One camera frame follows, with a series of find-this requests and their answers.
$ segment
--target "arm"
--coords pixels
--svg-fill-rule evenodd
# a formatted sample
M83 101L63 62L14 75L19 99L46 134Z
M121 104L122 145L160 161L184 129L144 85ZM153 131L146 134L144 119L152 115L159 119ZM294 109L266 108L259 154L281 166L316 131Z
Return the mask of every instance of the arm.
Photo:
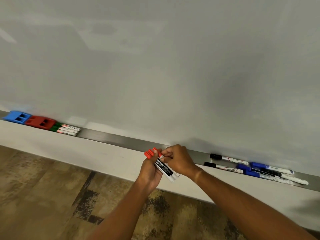
M162 161L194 181L249 240L315 240L275 209L196 166L186 147L174 145L162 154Z
M116 208L99 224L88 240L130 240L142 207L158 186L162 173L154 166L158 152L144 160L137 180Z

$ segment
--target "green marker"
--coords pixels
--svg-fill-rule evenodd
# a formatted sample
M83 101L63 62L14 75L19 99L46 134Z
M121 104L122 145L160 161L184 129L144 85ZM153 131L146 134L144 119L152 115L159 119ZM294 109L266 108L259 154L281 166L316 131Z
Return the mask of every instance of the green marker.
M55 129L57 129L57 130L68 131L68 132L71 132L71 133L79 133L78 130L69 129L69 128L64 128L64 127L58 127L57 125L52 126L52 128L55 128Z
M57 128L51 128L50 131L54 131L54 132L58 132L58 133L62 133L62 134L66 134L66 135L70 135L70 136L76 136L77 133L72 133L72 132L68 132L66 130L61 130L61 129L57 129Z
M81 131L81 129L78 128L78 127L74 127L74 126L67 125L67 124L62 124L62 123L60 123L60 122L56 122L56 123L54 124L54 126L64 127L64 128L68 128L68 129L72 129L72 130L76 130L76 131Z

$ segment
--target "forearm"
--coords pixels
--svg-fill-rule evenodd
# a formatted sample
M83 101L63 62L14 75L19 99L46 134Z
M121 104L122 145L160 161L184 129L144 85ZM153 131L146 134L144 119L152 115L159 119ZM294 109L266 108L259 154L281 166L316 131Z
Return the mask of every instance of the forearm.
M147 198L148 192L143 184L134 182L126 196L88 240L130 240Z
M283 214L200 168L190 178L249 240L315 239Z

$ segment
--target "black marker cap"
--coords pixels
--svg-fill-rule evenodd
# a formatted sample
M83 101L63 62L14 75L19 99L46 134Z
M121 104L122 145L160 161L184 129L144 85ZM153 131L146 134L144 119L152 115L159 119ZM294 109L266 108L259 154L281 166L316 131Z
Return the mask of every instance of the black marker cap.
M281 175L282 175L282 173L280 173L280 172L272 171L272 170L266 169L266 168L260 168L260 170L262 172L270 173L272 175L279 176L279 177L281 177Z
M216 164L215 164L215 163L208 162L208 161L205 161L203 165L208 166L208 167L212 167L212 168L215 168L215 167L216 167Z
M210 158L212 159L216 159L216 160L222 160L222 156L221 155L217 155L217 154L210 154Z

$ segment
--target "right hand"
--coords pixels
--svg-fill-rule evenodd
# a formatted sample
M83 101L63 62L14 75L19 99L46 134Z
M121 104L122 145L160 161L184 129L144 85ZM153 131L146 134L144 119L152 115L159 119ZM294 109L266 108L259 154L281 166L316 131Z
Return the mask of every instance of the right hand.
M167 163L175 172L192 178L201 168L195 165L185 146L179 144L170 146L162 152L161 161Z

